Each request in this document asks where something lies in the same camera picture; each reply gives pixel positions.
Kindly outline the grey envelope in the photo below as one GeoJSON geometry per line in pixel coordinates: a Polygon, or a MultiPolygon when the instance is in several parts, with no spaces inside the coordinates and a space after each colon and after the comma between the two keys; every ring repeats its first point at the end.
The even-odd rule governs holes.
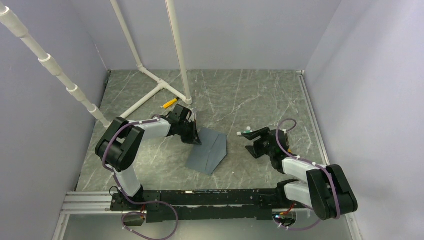
{"type": "Polygon", "coordinates": [[[227,155],[227,135],[205,127],[198,135],[202,145],[192,148],[185,167],[211,176],[227,155]]]}

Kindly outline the green white glue stick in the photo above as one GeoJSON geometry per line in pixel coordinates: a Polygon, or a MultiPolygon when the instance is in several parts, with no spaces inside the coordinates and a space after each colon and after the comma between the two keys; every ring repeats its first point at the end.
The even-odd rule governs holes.
{"type": "Polygon", "coordinates": [[[246,131],[238,131],[236,133],[237,136],[243,136],[243,135],[250,135],[253,131],[252,130],[246,130],[246,131]]]}

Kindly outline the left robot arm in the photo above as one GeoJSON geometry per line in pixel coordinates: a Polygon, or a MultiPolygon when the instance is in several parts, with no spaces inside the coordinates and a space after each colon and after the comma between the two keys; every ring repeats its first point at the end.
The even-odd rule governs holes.
{"type": "Polygon", "coordinates": [[[184,144],[202,144],[193,111],[180,104],[166,115],[141,121],[115,118],[95,147],[102,166],[111,172],[124,204],[131,210],[144,203],[144,188],[137,178],[134,162],[143,141],[180,136],[184,144]]]}

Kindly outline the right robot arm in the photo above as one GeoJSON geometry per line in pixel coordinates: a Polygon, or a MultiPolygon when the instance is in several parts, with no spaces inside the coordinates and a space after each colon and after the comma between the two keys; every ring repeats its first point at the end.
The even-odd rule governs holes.
{"type": "Polygon", "coordinates": [[[291,177],[277,184],[275,200],[280,207],[300,203],[313,210],[320,220],[358,210],[357,198],[341,166],[308,162],[292,153],[287,131],[264,127],[238,132],[237,136],[253,142],[246,149],[254,158],[268,156],[275,170],[291,177]]]}

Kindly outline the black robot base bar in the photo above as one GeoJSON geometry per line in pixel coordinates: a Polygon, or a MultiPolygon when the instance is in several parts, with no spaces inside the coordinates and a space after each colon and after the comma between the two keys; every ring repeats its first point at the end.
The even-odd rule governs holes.
{"type": "Polygon", "coordinates": [[[112,194],[112,212],[141,213],[147,223],[189,220],[255,219],[268,221],[277,215],[296,219],[299,203],[283,196],[280,188],[145,190],[128,201],[123,193],[112,194]]]}

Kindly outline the white pvc pipe frame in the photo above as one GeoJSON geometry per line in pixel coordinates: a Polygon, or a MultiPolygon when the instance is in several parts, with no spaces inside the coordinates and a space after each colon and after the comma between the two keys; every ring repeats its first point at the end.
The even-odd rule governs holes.
{"type": "Polygon", "coordinates": [[[58,130],[64,126],[86,132],[94,120],[68,94],[65,86],[41,65],[44,48],[56,58],[67,78],[100,99],[106,68],[95,45],[68,0],[7,0],[1,14],[19,15],[38,40],[30,50],[2,25],[0,27],[0,134],[58,130]]]}

